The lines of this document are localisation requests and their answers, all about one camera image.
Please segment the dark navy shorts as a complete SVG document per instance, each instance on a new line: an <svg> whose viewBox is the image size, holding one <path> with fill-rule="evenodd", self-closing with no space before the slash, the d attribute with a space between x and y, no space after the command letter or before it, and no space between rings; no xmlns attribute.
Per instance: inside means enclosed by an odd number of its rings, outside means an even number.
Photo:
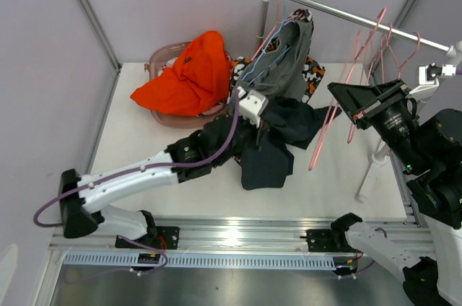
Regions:
<svg viewBox="0 0 462 306"><path fill-rule="evenodd" d="M336 118L342 110L327 106L313 108L293 98L278 97L262 113L263 130L258 142L240 155L241 185L247 190L282 188L293 173L295 157L288 146L307 149L326 117Z"/></svg>

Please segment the grey knit shorts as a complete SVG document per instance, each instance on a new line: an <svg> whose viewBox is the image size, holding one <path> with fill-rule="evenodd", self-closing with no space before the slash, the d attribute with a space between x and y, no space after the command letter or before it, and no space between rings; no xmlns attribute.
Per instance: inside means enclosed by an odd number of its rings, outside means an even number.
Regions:
<svg viewBox="0 0 462 306"><path fill-rule="evenodd" d="M246 66L236 85L245 90L254 89L269 99L301 100L306 88L302 71L310 51L313 29L312 16L283 26L276 36L276 48Z"/></svg>

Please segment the pink hanger of camo shorts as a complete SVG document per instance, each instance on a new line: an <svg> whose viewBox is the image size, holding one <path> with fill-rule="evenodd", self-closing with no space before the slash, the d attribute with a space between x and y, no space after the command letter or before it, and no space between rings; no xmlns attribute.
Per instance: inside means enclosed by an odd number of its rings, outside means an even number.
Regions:
<svg viewBox="0 0 462 306"><path fill-rule="evenodd" d="M291 14L286 14L286 7L288 1L289 0L278 0L276 8L276 22L274 23L273 27L270 29L269 32L265 32L269 0L263 1L261 23L256 37L256 50L254 51L251 61L254 61L261 54L263 54L264 51L266 51L268 45L271 43L271 40L278 35L283 26L299 19L299 15L295 12Z"/></svg>

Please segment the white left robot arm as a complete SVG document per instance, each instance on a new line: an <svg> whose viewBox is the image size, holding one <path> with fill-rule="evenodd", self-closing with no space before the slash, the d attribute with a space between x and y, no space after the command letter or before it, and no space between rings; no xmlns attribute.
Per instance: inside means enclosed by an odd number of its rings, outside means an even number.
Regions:
<svg viewBox="0 0 462 306"><path fill-rule="evenodd" d="M220 115L203 128L168 145L156 155L126 169L101 175L61 174L59 201L64 237L77 239L95 232L130 239L140 248L151 247L158 236L149 211L128 211L113 205L128 196L166 185L201 178L254 147L258 126L252 121Z"/></svg>

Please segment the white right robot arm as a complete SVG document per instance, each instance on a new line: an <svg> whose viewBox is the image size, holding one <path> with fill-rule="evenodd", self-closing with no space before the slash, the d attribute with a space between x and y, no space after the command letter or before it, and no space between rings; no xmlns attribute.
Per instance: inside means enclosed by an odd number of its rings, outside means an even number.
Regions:
<svg viewBox="0 0 462 306"><path fill-rule="evenodd" d="M353 213L331 223L328 241L388 270L414 305L460 305L461 112L446 108L420 124L418 100L400 79L375 86L332 82L328 90L358 129L373 127L404 164L435 257L408 253Z"/></svg>

